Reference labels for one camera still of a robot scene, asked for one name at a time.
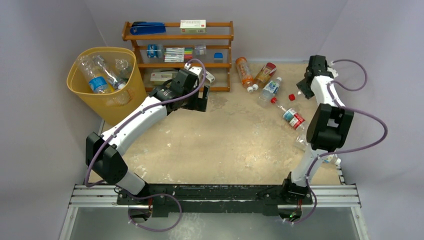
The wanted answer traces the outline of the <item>dark green label bottle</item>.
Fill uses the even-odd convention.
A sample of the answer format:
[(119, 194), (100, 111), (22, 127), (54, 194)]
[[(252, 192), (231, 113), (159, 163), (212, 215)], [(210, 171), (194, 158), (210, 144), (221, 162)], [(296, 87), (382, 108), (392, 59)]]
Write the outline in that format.
[(133, 66), (128, 60), (120, 58), (115, 59), (115, 69), (121, 78), (129, 79), (133, 71)]

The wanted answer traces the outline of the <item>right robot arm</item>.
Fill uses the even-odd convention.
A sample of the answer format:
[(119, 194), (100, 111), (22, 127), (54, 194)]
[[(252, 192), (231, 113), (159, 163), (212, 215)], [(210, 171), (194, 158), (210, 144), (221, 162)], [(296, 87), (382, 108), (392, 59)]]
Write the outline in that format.
[(325, 56), (310, 56), (304, 78), (297, 83), (297, 88), (306, 99), (315, 97), (317, 109), (306, 131), (308, 145), (305, 153), (282, 184), (280, 196), (288, 204), (311, 194), (308, 185), (324, 158), (346, 141), (354, 113), (343, 109), (338, 95), (329, 92), (333, 80), (334, 75), (329, 71)]

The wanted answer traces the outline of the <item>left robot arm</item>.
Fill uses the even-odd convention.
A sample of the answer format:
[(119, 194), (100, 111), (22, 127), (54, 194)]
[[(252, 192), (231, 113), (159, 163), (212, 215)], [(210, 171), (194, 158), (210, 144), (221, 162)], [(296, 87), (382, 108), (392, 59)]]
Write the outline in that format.
[(129, 169), (123, 155), (138, 137), (170, 113), (178, 109), (205, 112), (209, 94), (205, 80), (205, 68), (186, 64), (174, 78), (156, 86), (121, 122), (101, 134), (90, 133), (85, 144), (84, 184), (95, 186), (89, 182), (90, 173), (94, 171), (102, 181), (127, 191), (136, 204), (146, 203), (150, 186)]

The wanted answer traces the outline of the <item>clear bottle white logo cap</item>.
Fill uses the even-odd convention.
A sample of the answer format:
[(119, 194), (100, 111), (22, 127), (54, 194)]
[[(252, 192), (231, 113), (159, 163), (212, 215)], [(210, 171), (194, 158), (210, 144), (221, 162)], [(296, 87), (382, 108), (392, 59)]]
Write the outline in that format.
[(95, 65), (105, 75), (107, 82), (115, 89), (121, 90), (126, 86), (126, 81), (118, 76), (113, 68), (107, 63), (107, 61), (101, 55), (95, 55), (92, 57)]

